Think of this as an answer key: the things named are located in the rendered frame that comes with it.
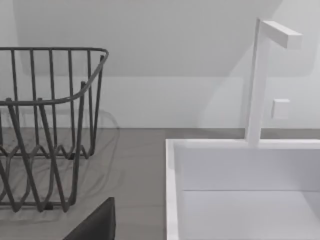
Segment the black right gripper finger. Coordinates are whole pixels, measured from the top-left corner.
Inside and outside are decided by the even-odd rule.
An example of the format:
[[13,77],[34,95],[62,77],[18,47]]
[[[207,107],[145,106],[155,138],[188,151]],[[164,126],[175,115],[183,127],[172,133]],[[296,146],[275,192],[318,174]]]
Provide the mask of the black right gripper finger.
[[109,197],[62,240],[115,240],[116,205]]

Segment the white sink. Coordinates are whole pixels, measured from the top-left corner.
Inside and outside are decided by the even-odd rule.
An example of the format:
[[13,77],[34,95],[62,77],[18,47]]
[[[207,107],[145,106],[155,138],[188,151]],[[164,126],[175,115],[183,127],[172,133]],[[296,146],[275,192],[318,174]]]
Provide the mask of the white sink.
[[320,140],[167,139],[166,240],[320,240]]

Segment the tall white tap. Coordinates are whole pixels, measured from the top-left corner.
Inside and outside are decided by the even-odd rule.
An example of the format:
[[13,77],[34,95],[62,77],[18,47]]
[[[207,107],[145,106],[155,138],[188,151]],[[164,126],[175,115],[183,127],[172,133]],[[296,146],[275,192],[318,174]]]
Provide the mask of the tall white tap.
[[257,147],[261,140],[262,118],[268,78],[271,42],[284,49],[296,50],[302,45],[303,34],[274,20],[256,19],[250,73],[245,140],[250,147]]

